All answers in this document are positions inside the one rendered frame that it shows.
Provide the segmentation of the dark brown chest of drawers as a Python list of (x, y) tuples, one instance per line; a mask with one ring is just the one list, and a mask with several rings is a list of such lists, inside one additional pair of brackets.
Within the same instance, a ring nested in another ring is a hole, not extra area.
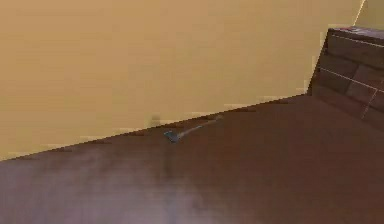
[(384, 30), (330, 28), (307, 94), (384, 132)]

